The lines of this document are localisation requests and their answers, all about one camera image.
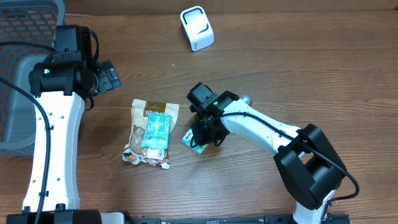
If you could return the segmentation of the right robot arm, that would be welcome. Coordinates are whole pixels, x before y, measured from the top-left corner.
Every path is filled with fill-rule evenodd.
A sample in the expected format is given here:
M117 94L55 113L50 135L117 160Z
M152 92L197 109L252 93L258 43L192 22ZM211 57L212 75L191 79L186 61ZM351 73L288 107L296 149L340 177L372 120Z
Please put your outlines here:
M238 95L217 95L202 83L188 93L192 123L189 146L220 146L231 133L244 136L268 152L285 188L296 200L294 223L328 223L330 200L345 177L346 167L324 132L313 124L304 128L276 121Z

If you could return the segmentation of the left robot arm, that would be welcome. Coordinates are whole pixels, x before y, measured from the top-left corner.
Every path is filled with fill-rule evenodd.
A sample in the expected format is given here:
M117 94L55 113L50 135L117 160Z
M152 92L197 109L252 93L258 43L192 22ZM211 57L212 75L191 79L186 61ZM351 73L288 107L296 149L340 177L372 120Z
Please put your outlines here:
M78 133L85 103L119 88L111 61L98 61L95 32L78 25L55 28L55 48L29 73L30 91L8 84L35 106L32 173L22 211L7 223L129 223L127 212L81 209L76 181Z

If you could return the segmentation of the teal tissue pack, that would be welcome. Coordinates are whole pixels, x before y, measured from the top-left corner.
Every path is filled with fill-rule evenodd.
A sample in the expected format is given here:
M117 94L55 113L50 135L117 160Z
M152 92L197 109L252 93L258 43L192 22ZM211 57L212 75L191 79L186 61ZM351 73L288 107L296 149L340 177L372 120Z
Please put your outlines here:
M194 140L193 140L193 131L189 129L185 135L182 138L182 143L186 145L189 149L191 149L193 152L197 153L198 155L201 155L203 151L208 147L207 144L199 146Z

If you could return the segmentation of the teal wafer packet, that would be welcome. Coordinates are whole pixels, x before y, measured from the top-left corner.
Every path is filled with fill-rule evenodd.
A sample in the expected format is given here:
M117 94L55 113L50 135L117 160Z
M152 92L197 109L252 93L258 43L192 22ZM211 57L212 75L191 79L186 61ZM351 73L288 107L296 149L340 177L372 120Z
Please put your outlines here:
M167 149L169 145L171 122L171 115L149 113L147 128L141 146L153 149Z

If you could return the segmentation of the brown snack bag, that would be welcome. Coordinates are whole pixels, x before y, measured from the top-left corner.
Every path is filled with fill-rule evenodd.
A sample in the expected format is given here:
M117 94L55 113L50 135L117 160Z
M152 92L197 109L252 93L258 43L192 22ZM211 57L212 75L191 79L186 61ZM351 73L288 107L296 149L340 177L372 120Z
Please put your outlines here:
M149 113L171 115L171 133L177 122L179 108L180 106L174 103L144 101L138 99L133 100L131 108L131 133L129 141L124 147L122 159L126 162L130 162L133 165L144 163L151 166L160 167L162 169L169 169L170 159L168 148L153 149L142 147L141 142L147 128Z

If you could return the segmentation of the yellow dish soap bottle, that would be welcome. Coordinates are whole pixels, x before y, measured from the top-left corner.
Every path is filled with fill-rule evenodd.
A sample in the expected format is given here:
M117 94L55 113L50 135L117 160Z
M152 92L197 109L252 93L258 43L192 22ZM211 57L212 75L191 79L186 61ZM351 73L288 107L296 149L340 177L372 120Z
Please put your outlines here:
M252 106L252 99L249 95L242 95L240 99L243 100L245 104Z

